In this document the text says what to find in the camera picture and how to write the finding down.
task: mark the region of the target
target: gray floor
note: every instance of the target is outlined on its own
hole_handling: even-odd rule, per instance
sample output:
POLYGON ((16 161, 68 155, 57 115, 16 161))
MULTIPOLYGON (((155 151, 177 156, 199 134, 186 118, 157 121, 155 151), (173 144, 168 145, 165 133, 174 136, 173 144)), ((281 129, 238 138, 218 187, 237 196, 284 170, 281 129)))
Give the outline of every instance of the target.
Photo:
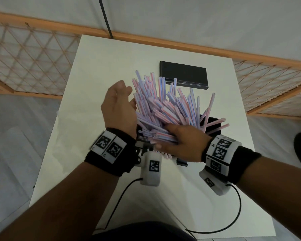
MULTIPOLYGON (((29 206, 59 105, 58 100, 0 95, 0 231, 29 206)), ((248 117, 248 122, 257 152, 301 167, 293 149, 301 121, 248 117)), ((273 223, 276 237, 214 241, 299 241, 273 223)))

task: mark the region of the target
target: tabletop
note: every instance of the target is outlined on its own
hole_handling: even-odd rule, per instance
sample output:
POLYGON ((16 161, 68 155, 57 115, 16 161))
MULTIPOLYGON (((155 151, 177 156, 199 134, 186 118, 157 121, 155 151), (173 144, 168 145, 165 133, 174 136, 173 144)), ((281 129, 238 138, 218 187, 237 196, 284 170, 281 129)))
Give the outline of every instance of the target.
MULTIPOLYGON (((100 105, 108 87, 121 79, 133 87, 131 79, 136 78, 135 70, 141 75, 154 72, 158 77, 160 61, 205 67, 209 88, 194 89, 195 97, 200 96, 201 113, 215 92, 210 116, 225 117, 230 124, 222 134, 254 150, 232 59, 82 36, 30 205, 84 160, 89 146, 105 128, 100 105)), ((182 91, 188 94, 189 88, 182 87, 182 91)), ((195 231, 214 231, 227 226, 237 215, 238 196, 233 189, 224 196, 217 196, 199 177, 204 166, 204 163, 189 163, 184 167, 173 160, 162 159, 160 185, 151 187, 138 182, 131 185, 108 229, 146 220, 163 221, 195 231)), ((140 168, 134 167, 120 178, 97 227, 105 226, 123 189, 139 177, 140 168)), ((275 235, 271 216, 241 191, 240 194, 242 212, 232 227, 196 237, 275 235)))

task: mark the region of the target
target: bundle of straws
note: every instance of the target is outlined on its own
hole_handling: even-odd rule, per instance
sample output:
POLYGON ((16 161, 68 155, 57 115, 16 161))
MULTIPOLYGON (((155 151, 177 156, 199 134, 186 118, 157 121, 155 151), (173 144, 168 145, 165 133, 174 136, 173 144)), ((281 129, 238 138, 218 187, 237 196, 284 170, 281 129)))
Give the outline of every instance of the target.
MULTIPOLYGON (((177 79, 174 78, 174 82, 170 84, 169 92, 166 93, 165 78, 159 77, 158 97, 154 73, 152 72, 150 77, 144 75, 144 80, 141 79, 138 70, 136 70, 136 75, 138 80, 132 79, 132 83, 136 89, 134 98, 139 110, 139 112, 136 112, 137 123, 142 128, 142 130, 139 130, 138 132, 151 144, 155 144, 159 141, 177 144, 178 141, 176 137, 163 128, 167 123, 192 125, 208 135, 229 126, 229 124, 225 124, 212 131, 206 132, 207 127, 226 120, 225 118, 221 118, 208 123, 215 93, 212 93, 209 106, 200 117, 200 97, 198 96, 195 101, 193 88, 190 88, 190 94, 187 97, 182 93, 181 88, 178 88, 177 92, 179 97, 177 97, 177 79), (203 126, 200 126, 200 122, 203 119, 204 124, 203 126)), ((165 156, 166 158, 172 158, 169 154, 165 154, 165 156)))

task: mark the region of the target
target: wrist strap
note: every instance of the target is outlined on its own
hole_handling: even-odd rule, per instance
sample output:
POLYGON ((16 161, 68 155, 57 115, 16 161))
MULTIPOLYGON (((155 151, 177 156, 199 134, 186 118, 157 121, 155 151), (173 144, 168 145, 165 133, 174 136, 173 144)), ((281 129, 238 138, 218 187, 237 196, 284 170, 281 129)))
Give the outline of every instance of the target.
POLYGON ((241 142, 218 135, 202 153, 207 171, 224 182, 236 184, 246 168, 261 154, 242 146, 241 142))
POLYGON ((127 133, 107 128, 90 147, 85 162, 110 174, 121 177, 129 173, 138 161, 136 140, 127 133))

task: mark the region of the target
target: person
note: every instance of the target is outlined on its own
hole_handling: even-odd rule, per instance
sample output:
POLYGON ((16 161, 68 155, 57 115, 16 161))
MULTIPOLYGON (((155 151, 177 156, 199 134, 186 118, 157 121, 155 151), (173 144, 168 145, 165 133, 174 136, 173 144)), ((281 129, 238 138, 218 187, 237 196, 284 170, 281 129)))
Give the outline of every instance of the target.
MULTIPOLYGON (((124 81, 115 83, 106 92, 101 111, 107 129, 120 132, 134 143, 137 117, 135 102, 128 101, 131 92, 132 88, 126 87, 124 81)), ((201 161, 211 140, 208 135, 193 126, 169 124, 166 129, 176 135, 179 143, 159 143, 156 145, 159 151, 190 162, 201 161)), ((0 241, 113 240, 116 237, 140 240, 141 233, 144 239, 194 240, 176 227, 154 222, 131 224, 92 236, 122 174, 118 174, 118 169, 101 168, 82 162, 4 229, 0 241)), ((243 169, 236 186, 301 239, 301 169, 259 156, 243 169)))

